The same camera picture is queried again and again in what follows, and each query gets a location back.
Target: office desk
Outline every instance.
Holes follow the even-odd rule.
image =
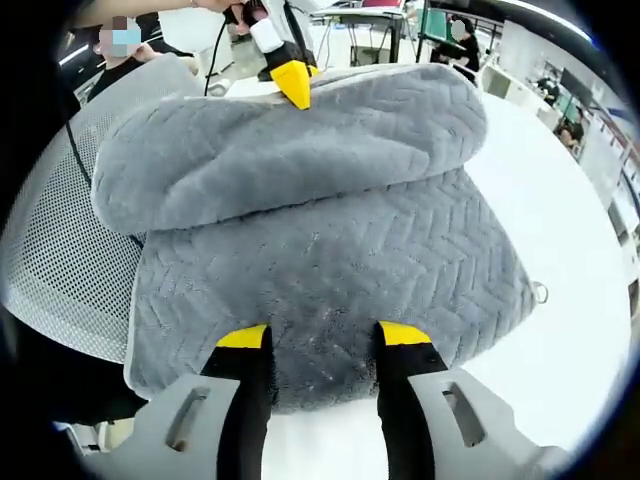
[[[394,7],[326,8],[311,14],[311,18],[332,18],[344,25],[382,25],[391,31],[389,63],[398,63],[400,34],[406,22],[404,12]]]
[[[589,181],[552,132],[504,100],[484,94],[483,103],[488,138],[465,168],[549,300],[464,368],[512,406],[531,440],[573,450],[627,359],[620,247]],[[268,428],[265,480],[387,478],[374,399],[274,415]]]

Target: mesh office chair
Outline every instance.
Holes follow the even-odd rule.
[[[109,127],[166,95],[201,95],[174,55],[134,70],[71,121],[91,175]],[[0,240],[0,302],[37,332],[69,348],[124,362],[131,287],[140,248],[107,230],[91,208],[90,186],[63,128],[22,186]]]

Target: metal ring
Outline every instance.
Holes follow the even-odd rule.
[[[533,284],[533,295],[536,298],[536,302],[539,305],[547,303],[549,300],[549,289],[544,283],[541,282],[532,282]]]

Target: ceiling light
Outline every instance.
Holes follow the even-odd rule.
[[[547,10],[543,10],[542,8],[536,7],[535,5],[531,5],[530,3],[527,3],[527,2],[521,2],[520,0],[495,0],[495,1],[496,2],[502,2],[502,3],[509,3],[509,4],[515,5],[517,7],[526,8],[527,10],[535,12],[535,13],[537,13],[539,15],[543,15],[543,16],[547,17],[548,19],[553,20],[556,23],[559,23],[563,27],[568,28],[572,32],[580,35],[582,38],[584,38],[588,42],[592,42],[591,37],[584,30],[580,29],[579,27],[577,27],[573,23],[565,20],[564,18],[559,17],[555,13],[551,13],[551,12],[549,12]]]
[[[85,45],[84,47],[80,47],[78,50],[76,50],[75,52],[71,52],[69,55],[67,55],[66,57],[64,57],[62,60],[60,60],[58,63],[60,64],[60,66],[64,65],[65,63],[67,63],[68,61],[70,61],[72,58],[77,57],[78,55],[80,55],[82,52],[86,52],[87,50],[89,50],[89,45]]]

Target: gray plush fabric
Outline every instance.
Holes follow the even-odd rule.
[[[265,322],[280,411],[371,395],[377,320],[418,326],[449,364],[491,347],[534,296],[462,168],[485,133],[473,87],[433,65],[325,74],[308,111],[277,95],[138,111],[92,192],[109,228],[149,231],[130,384],[150,397]]]

